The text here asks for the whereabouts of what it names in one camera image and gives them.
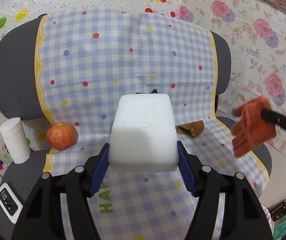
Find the orange knit glove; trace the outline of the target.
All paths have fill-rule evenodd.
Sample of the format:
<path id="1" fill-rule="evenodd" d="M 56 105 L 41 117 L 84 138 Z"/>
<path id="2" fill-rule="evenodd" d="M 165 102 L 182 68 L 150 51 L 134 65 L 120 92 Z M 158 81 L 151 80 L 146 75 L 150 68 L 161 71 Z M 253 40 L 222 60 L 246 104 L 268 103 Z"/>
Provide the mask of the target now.
<path id="1" fill-rule="evenodd" d="M 276 136 L 276 127 L 261 118 L 262 110 L 271 110 L 269 100 L 260 96 L 232 110 L 240 120 L 231 128 L 233 153 L 237 158 Z"/>

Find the white foam block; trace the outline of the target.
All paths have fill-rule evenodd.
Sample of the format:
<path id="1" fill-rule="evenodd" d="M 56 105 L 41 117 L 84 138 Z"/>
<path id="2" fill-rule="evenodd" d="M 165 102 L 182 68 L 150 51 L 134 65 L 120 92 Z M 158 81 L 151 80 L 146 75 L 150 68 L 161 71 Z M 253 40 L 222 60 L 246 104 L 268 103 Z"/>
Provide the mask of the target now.
<path id="1" fill-rule="evenodd" d="M 169 95 L 123 95 L 109 144 L 108 162 L 116 172 L 175 171 L 179 157 Z"/>

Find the brown leather pouch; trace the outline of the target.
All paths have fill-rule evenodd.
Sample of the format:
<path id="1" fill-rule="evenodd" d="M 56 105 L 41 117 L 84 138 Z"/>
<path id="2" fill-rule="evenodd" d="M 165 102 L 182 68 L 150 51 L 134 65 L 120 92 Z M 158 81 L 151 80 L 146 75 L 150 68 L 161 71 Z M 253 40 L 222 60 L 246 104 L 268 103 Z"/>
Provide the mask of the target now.
<path id="1" fill-rule="evenodd" d="M 193 138 L 198 137 L 203 132 L 203 130 L 204 130 L 203 120 L 190 122 L 188 124 L 178 125 L 176 127 L 176 131 L 178 134 L 185 134 Z"/>

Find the red apple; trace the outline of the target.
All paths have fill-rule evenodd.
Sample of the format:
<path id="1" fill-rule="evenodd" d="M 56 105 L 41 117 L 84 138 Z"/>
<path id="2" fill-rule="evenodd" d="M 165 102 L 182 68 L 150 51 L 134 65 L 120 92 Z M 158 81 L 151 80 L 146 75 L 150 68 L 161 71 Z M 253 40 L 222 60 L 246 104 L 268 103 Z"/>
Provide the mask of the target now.
<path id="1" fill-rule="evenodd" d="M 54 124 L 47 130 L 47 139 L 56 150 L 63 151 L 77 143 L 77 131 L 67 122 Z"/>

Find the black tool on floor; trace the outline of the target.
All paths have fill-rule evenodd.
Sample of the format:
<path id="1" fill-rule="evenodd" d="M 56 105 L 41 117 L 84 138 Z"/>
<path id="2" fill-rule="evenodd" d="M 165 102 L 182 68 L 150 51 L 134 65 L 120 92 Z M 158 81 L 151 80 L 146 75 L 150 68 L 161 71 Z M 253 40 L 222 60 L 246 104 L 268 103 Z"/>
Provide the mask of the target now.
<path id="1" fill-rule="evenodd" d="M 275 222 L 286 215 L 286 200 L 268 208 L 272 221 Z"/>

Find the teal candy wrapper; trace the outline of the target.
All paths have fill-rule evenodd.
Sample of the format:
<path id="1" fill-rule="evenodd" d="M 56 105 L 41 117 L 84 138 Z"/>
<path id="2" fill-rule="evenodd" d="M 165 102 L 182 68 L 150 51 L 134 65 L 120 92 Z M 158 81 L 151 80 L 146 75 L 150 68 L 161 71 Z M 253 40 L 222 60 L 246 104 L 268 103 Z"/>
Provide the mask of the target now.
<path id="1" fill-rule="evenodd" d="M 136 94 L 158 94 L 158 91 L 157 89 L 142 90 L 142 91 L 136 92 Z"/>

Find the white paper roll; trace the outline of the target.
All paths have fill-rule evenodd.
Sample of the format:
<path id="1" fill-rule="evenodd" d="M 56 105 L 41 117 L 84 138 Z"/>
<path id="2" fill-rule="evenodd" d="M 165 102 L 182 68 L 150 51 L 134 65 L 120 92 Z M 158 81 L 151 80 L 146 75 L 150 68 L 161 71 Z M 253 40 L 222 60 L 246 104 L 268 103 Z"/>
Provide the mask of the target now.
<path id="1" fill-rule="evenodd" d="M 31 154 L 20 117 L 10 118 L 0 126 L 6 148 L 16 164 L 25 163 Z"/>

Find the white digital timer device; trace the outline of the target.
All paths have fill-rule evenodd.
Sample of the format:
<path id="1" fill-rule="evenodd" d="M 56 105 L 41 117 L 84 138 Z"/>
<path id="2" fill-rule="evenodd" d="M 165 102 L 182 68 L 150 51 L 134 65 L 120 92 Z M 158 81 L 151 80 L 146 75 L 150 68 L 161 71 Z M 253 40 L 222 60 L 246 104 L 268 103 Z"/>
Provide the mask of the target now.
<path id="1" fill-rule="evenodd" d="M 0 186 L 0 206 L 12 224 L 16 224 L 23 209 L 23 205 L 8 183 L 3 183 Z"/>

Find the teal paper bag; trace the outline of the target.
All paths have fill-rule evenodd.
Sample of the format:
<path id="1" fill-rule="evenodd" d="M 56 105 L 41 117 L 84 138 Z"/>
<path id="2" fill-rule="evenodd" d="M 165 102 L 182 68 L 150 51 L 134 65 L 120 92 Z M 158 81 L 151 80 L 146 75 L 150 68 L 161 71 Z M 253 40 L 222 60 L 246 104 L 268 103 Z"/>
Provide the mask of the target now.
<path id="1" fill-rule="evenodd" d="M 282 239 L 286 235 L 286 216 L 280 218 L 274 223 L 274 239 Z"/>

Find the blue checkered dotted cloth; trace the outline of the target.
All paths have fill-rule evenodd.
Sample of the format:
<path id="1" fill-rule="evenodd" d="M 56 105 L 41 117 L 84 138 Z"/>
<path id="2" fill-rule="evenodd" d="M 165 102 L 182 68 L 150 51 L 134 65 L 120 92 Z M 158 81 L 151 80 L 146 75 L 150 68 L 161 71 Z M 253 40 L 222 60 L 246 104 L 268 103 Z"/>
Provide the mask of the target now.
<path id="1" fill-rule="evenodd" d="M 122 95 L 157 89 L 169 95 L 176 124 L 204 122 L 200 136 L 179 135 L 187 152 L 217 172 L 242 172 L 257 195 L 268 183 L 253 153 L 233 156 L 230 131 L 215 117 L 217 54 L 214 36 L 200 26 L 109 9 L 46 15 L 37 31 L 35 69 L 46 118 L 68 122 L 78 133 L 76 145 L 47 155 L 44 170 L 54 176 L 100 152 Z M 101 239 L 183 239 L 197 199 L 179 171 L 108 170 L 88 203 Z"/>

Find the dark grey office chair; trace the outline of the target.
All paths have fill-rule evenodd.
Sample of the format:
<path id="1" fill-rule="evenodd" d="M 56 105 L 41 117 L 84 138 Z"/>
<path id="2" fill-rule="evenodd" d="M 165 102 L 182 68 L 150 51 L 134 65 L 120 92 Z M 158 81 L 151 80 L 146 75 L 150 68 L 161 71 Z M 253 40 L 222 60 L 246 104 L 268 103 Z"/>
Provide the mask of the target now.
<path id="1" fill-rule="evenodd" d="M 35 73 L 40 18 L 11 30 L 0 42 L 0 110 L 7 118 L 46 118 Z M 225 40 L 210 33 L 218 63 L 215 112 L 215 99 L 226 89 L 230 77 L 231 55 Z M 101 239 L 88 203 L 93 196 L 87 197 L 83 188 L 85 163 L 65 174 L 54 176 L 44 171 L 39 176 L 14 227 L 13 239 L 66 239 L 65 228 L 71 230 L 74 239 Z M 199 196 L 194 197 L 197 204 L 183 239 L 272 239 L 269 223 L 245 174 L 223 174 L 208 164 L 202 165 Z"/>

